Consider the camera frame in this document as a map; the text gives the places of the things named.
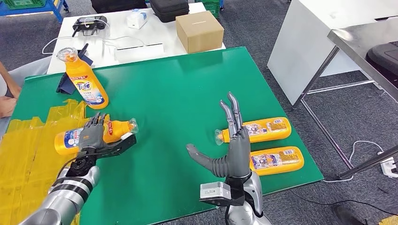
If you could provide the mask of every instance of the cardboard box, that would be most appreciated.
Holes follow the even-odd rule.
[[[176,26],[187,53],[221,48],[224,28],[209,11],[177,16]]]

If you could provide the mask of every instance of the power cord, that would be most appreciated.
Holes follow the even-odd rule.
[[[137,37],[132,37],[132,36],[122,36],[122,37],[118,37],[118,38],[113,38],[113,39],[110,39],[110,38],[108,38],[108,39],[104,39],[104,38],[101,38],[101,37],[98,37],[98,36],[85,36],[86,38],[99,38],[99,39],[102,39],[103,40],[103,42],[104,42],[104,44],[106,44],[106,45],[110,45],[110,46],[113,46],[113,47],[115,47],[116,49],[117,49],[117,47],[115,46],[115,45],[112,45],[112,44],[109,44],[108,42],[109,41],[114,41],[114,40],[119,40],[119,39],[121,39],[121,38],[132,38],[132,39],[135,39],[135,40],[138,40],[138,41],[140,41],[141,43],[142,43],[142,45],[143,46],[146,46],[146,44],[141,40],[141,39],[139,39],[139,38],[137,38]],[[54,54],[54,52],[44,52],[44,50],[53,42],[53,41],[55,41],[55,40],[58,40],[58,39],[68,39],[68,38],[77,38],[77,37],[57,37],[57,38],[54,38],[53,40],[51,40],[50,42],[48,42],[44,47],[43,47],[43,49],[41,50],[41,53],[42,54],[44,54],[44,55],[52,55],[52,54]]]
[[[378,207],[376,207],[376,206],[374,206],[374,205],[372,205],[372,204],[366,203],[366,202],[359,202],[359,201],[356,201],[356,200],[348,199],[348,200],[338,201],[338,202],[334,202],[334,203],[320,203],[320,202],[314,202],[314,201],[311,201],[311,200],[307,200],[307,199],[305,199],[305,198],[299,196],[298,194],[294,193],[292,190],[289,190],[289,191],[292,192],[295,196],[297,196],[297,197],[300,198],[301,200],[304,200],[304,201],[309,202],[309,203],[314,203],[314,204],[318,204],[318,205],[335,205],[335,204],[345,203],[345,202],[354,202],[354,203],[359,203],[359,204],[368,205],[368,206],[370,206],[370,207],[373,207],[373,208],[375,208],[375,209],[377,209],[377,210],[380,210],[380,211],[382,211],[382,212],[385,212],[385,213],[390,214],[390,215],[393,215],[393,216],[398,216],[398,214],[395,214],[395,213],[392,213],[392,212],[387,212],[387,211],[385,211],[385,210],[382,210],[382,209],[380,209],[380,208],[378,208]]]
[[[356,142],[354,142],[354,144],[352,144],[352,152],[351,152],[350,157],[348,158],[348,161],[349,161],[349,162],[351,162],[351,159],[352,159],[352,157],[353,157],[353,155],[354,155],[354,152],[355,152],[355,145],[356,145],[357,143],[370,143],[370,144],[374,144],[374,145],[376,145],[376,146],[380,149],[381,152],[384,152],[383,148],[380,147],[380,145],[378,145],[378,144],[376,144],[376,143],[374,143],[374,142],[370,142],[370,141],[356,141]],[[345,180],[322,180],[322,181],[323,181],[323,182],[326,182],[326,183],[334,183],[334,182],[349,181],[349,180],[352,180],[353,178],[354,178],[354,175],[351,176],[351,177],[348,178],[348,179],[345,179]]]
[[[107,22],[105,22],[105,21],[103,21],[103,20],[100,20],[100,19],[93,18],[93,17],[86,17],[86,18],[84,19],[84,22],[83,22],[83,23],[84,23],[84,25],[85,25],[86,27],[89,27],[89,25],[85,24],[86,21],[87,21],[87,19],[92,19],[92,20],[101,21],[101,22],[103,22],[106,26],[108,26],[109,29],[111,29],[111,27],[109,26],[109,24],[108,24]]]

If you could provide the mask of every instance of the robotic thumb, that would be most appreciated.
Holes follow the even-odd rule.
[[[187,144],[189,156],[204,168],[210,170],[217,177],[226,177],[228,175],[228,164],[226,157],[210,158],[201,152],[193,144]]]

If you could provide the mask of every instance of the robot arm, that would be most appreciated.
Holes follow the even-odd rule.
[[[187,144],[189,155],[197,163],[217,177],[225,177],[225,183],[214,182],[200,185],[200,201],[216,206],[227,206],[226,223],[230,225],[271,225],[262,212],[260,178],[250,170],[250,140],[237,99],[231,92],[227,95],[232,109],[222,100],[230,133],[227,155],[210,158],[200,153],[193,144]]]
[[[39,209],[20,225],[69,225],[98,184],[97,159],[120,155],[137,142],[134,134],[126,133],[121,140],[106,144],[102,140],[104,118],[98,113],[86,123],[79,138],[79,153],[70,160],[70,168],[65,168],[69,161]]]
[[[210,170],[216,177],[245,177],[250,174],[249,134],[247,128],[242,126],[239,104],[231,92],[228,93],[228,99],[231,101],[232,110],[220,100],[231,137],[227,155],[222,158],[210,158],[200,153],[193,144],[187,144],[186,148],[193,160]]]

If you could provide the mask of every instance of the green tabletop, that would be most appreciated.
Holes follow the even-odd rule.
[[[246,48],[187,54],[94,69],[107,91],[102,112],[113,120],[137,119],[137,144],[123,155],[98,161],[101,180],[83,207],[82,225],[145,225],[208,210],[199,185],[222,180],[195,163],[185,145],[193,143],[211,157],[221,157],[214,130],[225,129],[219,100],[237,97],[244,121],[286,116]],[[55,93],[61,74],[26,80],[13,119],[46,119],[48,109],[70,95]],[[87,116],[94,115],[88,109]],[[283,140],[252,144],[252,151],[297,146],[305,164],[298,171],[262,176],[264,194],[323,179],[293,128]]]

